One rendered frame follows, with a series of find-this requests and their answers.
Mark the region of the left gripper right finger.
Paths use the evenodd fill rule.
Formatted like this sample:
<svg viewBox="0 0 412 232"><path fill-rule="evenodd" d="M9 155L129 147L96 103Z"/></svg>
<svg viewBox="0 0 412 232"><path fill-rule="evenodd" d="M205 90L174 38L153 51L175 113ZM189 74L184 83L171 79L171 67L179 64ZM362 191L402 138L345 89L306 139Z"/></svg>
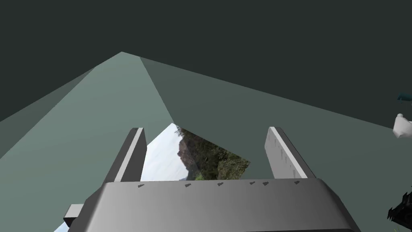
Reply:
<svg viewBox="0 0 412 232"><path fill-rule="evenodd" d="M295 146L280 127L270 127L264 149L275 179L315 178Z"/></svg>

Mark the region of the window with outdoor view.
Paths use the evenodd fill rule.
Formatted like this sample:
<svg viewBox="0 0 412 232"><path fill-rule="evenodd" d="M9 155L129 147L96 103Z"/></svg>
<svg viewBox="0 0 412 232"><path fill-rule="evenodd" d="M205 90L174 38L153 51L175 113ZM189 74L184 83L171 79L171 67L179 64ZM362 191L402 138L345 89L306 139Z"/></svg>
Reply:
<svg viewBox="0 0 412 232"><path fill-rule="evenodd" d="M73 204L67 232L244 232L236 192L249 162L175 124L151 143L139 182L109 182Z"/></svg>

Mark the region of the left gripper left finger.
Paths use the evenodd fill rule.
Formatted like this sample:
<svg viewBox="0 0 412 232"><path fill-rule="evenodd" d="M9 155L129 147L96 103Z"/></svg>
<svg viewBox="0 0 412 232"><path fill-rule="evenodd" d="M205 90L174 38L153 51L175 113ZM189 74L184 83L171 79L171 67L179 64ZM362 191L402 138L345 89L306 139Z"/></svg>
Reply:
<svg viewBox="0 0 412 232"><path fill-rule="evenodd" d="M103 182L141 181L146 151L144 129L132 128Z"/></svg>

